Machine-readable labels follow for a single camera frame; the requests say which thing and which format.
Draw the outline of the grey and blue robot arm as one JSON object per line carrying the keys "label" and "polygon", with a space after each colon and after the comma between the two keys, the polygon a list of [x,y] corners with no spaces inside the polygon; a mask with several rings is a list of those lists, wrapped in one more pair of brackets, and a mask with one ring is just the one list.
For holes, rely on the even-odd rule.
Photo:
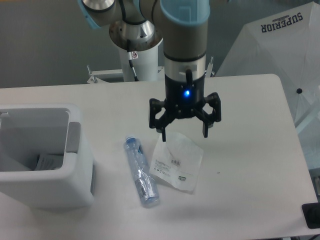
{"label": "grey and blue robot arm", "polygon": [[125,47],[133,52],[153,40],[163,39],[165,100],[149,101],[149,126],[164,135],[176,119],[196,117],[202,132],[220,122],[221,100],[214,92],[204,95],[205,64],[210,4],[207,0],[80,0],[88,24],[96,29],[115,22],[151,30],[136,36],[123,34]]}

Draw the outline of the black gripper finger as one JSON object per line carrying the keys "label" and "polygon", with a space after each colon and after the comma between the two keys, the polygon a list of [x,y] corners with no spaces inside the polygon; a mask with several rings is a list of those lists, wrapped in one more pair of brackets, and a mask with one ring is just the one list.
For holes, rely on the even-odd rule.
{"label": "black gripper finger", "polygon": [[160,101],[156,98],[149,100],[149,127],[161,133],[162,141],[166,142],[166,127],[178,118],[178,105],[168,100]]}
{"label": "black gripper finger", "polygon": [[[211,113],[207,113],[203,107],[209,105]],[[193,109],[194,115],[203,122],[202,134],[204,138],[208,137],[209,128],[212,128],[214,123],[222,120],[221,99],[217,92],[213,92],[206,97],[203,97]]]}

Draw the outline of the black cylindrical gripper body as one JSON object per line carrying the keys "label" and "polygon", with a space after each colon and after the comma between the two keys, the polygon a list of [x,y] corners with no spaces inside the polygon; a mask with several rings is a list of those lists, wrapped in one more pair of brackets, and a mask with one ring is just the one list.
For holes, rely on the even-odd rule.
{"label": "black cylindrical gripper body", "polygon": [[190,69],[185,71],[182,81],[165,76],[165,120],[189,119],[197,117],[205,120],[203,111],[205,105],[204,85],[205,76],[194,79]]}

